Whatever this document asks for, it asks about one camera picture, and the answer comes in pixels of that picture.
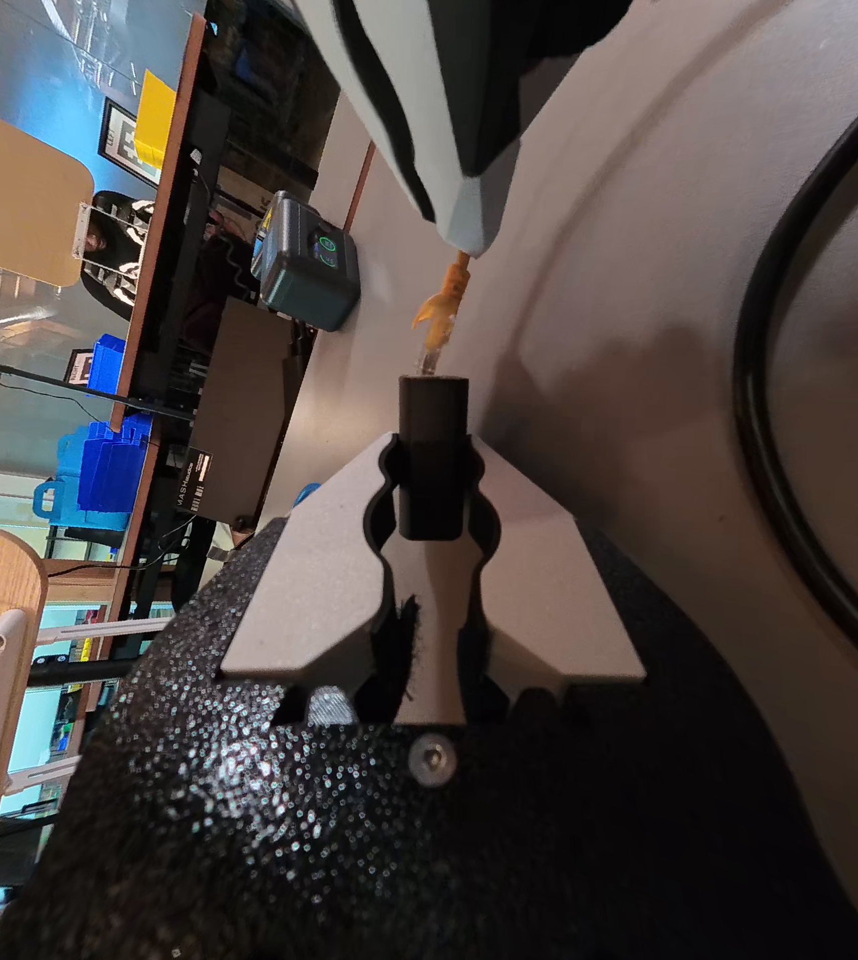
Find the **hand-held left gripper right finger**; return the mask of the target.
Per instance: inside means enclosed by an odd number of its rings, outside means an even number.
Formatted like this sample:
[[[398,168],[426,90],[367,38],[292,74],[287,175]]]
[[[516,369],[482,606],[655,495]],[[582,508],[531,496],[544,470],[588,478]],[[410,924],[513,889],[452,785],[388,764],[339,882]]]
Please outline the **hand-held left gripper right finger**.
[[[481,571],[497,685],[638,683],[646,675],[574,517],[478,437],[479,493],[498,522]]]

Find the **tan rounded board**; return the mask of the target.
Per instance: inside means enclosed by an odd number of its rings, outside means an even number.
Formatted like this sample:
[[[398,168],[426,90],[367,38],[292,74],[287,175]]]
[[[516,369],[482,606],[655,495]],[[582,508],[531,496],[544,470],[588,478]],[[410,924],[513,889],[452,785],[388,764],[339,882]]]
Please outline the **tan rounded board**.
[[[76,158],[0,119],[0,269],[52,287],[81,275],[95,194]]]

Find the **row of blue bins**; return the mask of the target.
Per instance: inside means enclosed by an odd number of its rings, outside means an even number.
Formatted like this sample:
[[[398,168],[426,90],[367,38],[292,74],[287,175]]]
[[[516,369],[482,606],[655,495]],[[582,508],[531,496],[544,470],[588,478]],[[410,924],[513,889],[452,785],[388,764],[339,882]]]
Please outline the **row of blue bins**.
[[[130,515],[146,459],[152,419],[127,416],[119,432],[92,421],[61,437],[56,481],[75,512]]]

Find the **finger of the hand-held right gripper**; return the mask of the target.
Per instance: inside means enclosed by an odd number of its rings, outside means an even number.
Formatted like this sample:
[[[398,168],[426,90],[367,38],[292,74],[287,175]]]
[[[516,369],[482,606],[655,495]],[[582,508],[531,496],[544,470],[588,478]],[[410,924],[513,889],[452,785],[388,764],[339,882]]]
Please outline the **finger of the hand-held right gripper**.
[[[353,1],[296,1],[306,33],[422,218],[435,210],[415,168],[408,118]]]
[[[525,2],[358,2],[409,126],[413,167],[442,239],[494,242],[520,149]]]

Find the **yellow paper sheet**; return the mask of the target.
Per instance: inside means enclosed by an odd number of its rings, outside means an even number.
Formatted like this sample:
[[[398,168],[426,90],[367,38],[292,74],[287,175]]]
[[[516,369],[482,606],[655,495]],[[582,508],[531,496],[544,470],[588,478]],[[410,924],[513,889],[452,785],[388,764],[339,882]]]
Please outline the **yellow paper sheet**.
[[[176,96],[175,89],[145,71],[133,143],[139,161],[155,170],[164,164]]]

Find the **brown edged desk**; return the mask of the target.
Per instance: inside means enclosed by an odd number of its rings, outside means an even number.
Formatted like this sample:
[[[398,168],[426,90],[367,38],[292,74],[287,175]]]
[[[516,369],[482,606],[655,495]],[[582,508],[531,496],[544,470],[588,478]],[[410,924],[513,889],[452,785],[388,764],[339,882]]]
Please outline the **brown edged desk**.
[[[205,53],[212,36],[194,13],[109,420],[115,430],[126,409],[161,402],[169,387],[230,121]]]

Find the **grey portable power station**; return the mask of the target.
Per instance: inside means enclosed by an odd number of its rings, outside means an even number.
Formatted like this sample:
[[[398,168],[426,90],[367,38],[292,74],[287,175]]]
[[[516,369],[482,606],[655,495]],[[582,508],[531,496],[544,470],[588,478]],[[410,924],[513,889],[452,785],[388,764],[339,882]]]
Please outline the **grey portable power station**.
[[[361,296],[350,234],[284,190],[256,231],[250,272],[262,306],[315,330],[339,330]]]

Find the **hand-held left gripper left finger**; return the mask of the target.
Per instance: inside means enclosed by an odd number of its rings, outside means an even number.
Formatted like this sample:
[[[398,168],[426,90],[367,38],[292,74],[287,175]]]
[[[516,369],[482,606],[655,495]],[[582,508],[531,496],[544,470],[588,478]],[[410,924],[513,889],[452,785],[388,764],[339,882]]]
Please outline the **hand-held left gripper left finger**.
[[[398,529],[399,438],[366,447],[289,514],[220,673],[272,683],[407,681],[384,548]]]

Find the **black ethernet coupler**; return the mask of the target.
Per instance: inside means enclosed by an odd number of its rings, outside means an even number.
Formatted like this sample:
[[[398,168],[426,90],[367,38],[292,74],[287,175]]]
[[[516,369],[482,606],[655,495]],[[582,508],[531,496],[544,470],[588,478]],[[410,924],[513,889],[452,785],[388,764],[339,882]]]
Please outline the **black ethernet coupler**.
[[[453,542],[467,498],[469,381],[408,375],[399,379],[399,523],[417,543]]]

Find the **blue plastic bin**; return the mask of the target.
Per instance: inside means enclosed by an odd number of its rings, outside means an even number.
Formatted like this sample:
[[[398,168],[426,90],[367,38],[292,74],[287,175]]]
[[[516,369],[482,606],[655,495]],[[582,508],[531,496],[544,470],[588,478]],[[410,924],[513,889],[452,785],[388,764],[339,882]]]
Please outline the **blue plastic bin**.
[[[100,393],[118,392],[125,341],[111,334],[103,334],[95,342],[88,373],[87,386]]]

